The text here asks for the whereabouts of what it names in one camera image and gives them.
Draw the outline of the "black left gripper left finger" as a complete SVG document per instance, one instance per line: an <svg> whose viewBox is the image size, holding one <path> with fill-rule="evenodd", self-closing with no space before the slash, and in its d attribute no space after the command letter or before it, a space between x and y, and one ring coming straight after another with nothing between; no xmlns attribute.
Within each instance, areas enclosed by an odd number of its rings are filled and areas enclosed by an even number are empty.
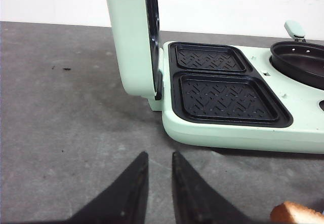
<svg viewBox="0 0 324 224"><path fill-rule="evenodd" d="M148 190L148 154L141 152L107 189L68 223L145 223Z"/></svg>

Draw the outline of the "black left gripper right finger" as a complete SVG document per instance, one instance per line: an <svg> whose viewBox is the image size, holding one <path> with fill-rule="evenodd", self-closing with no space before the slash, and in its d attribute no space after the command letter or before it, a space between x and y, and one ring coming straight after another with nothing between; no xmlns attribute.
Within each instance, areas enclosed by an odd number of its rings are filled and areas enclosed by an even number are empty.
<svg viewBox="0 0 324 224"><path fill-rule="evenodd" d="M176 223L252 223L216 192L178 151L172 155Z"/></svg>

